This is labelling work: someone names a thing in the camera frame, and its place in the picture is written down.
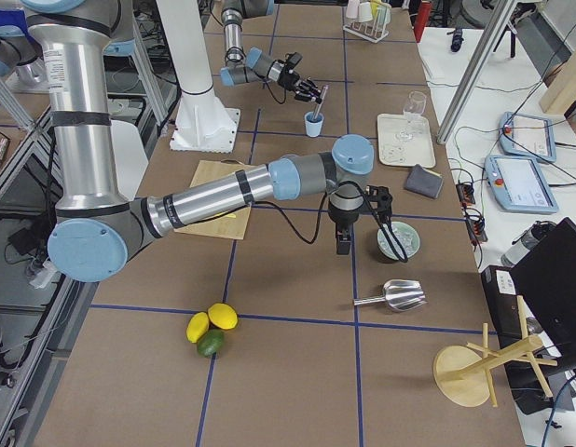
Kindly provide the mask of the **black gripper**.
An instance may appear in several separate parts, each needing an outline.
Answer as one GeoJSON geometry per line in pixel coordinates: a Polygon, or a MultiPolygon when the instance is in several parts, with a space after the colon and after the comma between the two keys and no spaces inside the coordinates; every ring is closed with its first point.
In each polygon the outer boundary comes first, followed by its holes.
{"type": "Polygon", "coordinates": [[[351,226],[365,212],[363,189],[355,181],[326,182],[329,217],[336,226],[336,253],[348,255],[351,248],[351,226]]]}

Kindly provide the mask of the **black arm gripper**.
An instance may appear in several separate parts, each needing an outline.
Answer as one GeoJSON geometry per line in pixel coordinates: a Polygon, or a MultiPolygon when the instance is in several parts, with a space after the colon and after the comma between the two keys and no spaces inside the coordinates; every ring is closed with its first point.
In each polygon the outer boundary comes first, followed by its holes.
{"type": "Polygon", "coordinates": [[[283,65],[276,82],[285,90],[293,92],[297,101],[322,102],[322,91],[309,78],[302,78],[296,70],[287,73],[283,65]]]}

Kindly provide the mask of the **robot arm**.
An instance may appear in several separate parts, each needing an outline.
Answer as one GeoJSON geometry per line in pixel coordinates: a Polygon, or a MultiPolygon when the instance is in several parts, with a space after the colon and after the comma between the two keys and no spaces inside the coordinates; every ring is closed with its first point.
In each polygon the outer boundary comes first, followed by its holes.
{"type": "Polygon", "coordinates": [[[337,228],[363,207],[375,164],[371,142],[340,137],[328,152],[285,156],[225,177],[191,185],[183,151],[228,153],[238,111],[215,95],[194,1],[161,1],[158,12],[181,96],[171,137],[174,167],[149,169],[170,193],[133,197],[118,187],[103,54],[133,19],[129,1],[20,1],[47,69],[50,117],[60,158],[62,198],[47,242],[48,258],[71,279],[100,282],[118,273],[151,242],[170,232],[272,197],[294,200],[325,193],[337,228]]]}
{"type": "Polygon", "coordinates": [[[269,16],[274,11],[273,1],[222,1],[220,22],[225,36],[225,66],[220,69],[222,83],[227,87],[261,81],[274,82],[286,92],[292,92],[301,102],[321,105],[325,93],[309,77],[296,70],[302,61],[299,52],[287,53],[285,58],[274,59],[258,47],[248,52],[242,44],[242,24],[247,19],[269,16]]]}

